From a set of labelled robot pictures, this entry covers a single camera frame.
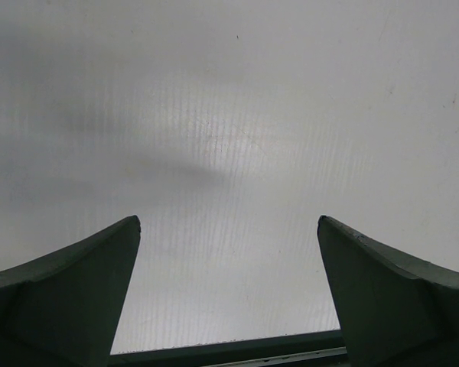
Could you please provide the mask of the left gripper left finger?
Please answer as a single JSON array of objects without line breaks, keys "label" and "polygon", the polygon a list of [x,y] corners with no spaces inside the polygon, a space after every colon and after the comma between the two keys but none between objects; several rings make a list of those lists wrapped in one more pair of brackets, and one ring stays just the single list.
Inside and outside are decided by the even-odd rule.
[{"label": "left gripper left finger", "polygon": [[141,241],[128,216],[0,271],[0,366],[105,366]]}]

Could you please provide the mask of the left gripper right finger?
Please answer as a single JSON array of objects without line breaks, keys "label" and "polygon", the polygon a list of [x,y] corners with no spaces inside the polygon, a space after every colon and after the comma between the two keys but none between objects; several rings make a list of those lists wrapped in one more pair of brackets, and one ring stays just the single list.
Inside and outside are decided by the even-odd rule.
[{"label": "left gripper right finger", "polygon": [[317,239],[352,366],[459,366],[459,272],[330,216]]}]

